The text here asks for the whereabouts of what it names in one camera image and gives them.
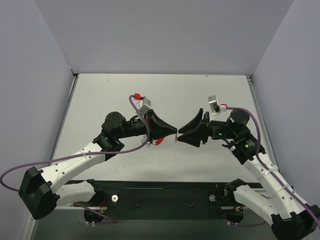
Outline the metal key holder red handle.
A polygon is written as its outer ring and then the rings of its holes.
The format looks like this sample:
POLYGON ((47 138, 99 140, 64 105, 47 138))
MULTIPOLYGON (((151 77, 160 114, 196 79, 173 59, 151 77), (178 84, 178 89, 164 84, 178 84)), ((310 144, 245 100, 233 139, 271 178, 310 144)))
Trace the metal key holder red handle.
MULTIPOLYGON (((161 143, 164 141, 164 139, 165 139, 164 137, 163 137, 163 138, 156 139, 156 140, 151 139, 151 140, 149 140, 149 141, 146 143, 146 145, 147 145, 147 146, 151 146, 151 145, 158 146, 159 144, 161 144, 161 143)), ((144 135, 143 138, 142 138, 142 140, 141 140, 141 143, 143 144, 146 140, 147 140, 147 135, 144 135)))

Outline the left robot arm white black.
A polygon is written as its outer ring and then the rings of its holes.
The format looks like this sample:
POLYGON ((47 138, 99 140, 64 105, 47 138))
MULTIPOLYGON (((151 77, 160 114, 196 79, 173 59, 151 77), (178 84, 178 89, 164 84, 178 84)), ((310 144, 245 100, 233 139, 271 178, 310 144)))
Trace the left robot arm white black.
POLYGON ((88 202, 92 206, 101 203, 103 194, 87 181, 66 183, 85 170, 114 157, 124 148, 120 141, 142 135, 149 140, 159 140, 178 132, 177 128, 160 119, 150 109, 142 119, 126 120, 113 111, 105 117, 101 133, 71 159, 37 169, 29 168, 23 176, 18 194, 35 220, 49 215, 57 206, 74 202, 88 202))

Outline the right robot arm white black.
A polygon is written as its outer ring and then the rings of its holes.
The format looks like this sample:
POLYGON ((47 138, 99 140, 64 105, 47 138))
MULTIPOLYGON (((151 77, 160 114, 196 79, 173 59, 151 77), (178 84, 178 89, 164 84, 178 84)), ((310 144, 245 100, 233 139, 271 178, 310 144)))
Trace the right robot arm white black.
POLYGON ((310 205, 288 184, 261 144, 261 131, 254 115, 245 108, 227 107, 226 121, 210 120, 200 109, 197 115, 178 130, 177 140, 200 147, 208 139, 222 140, 223 147, 247 169, 266 192, 263 196, 241 179, 224 187, 224 195, 260 216, 278 240, 301 240, 320 226, 320 208, 310 205))

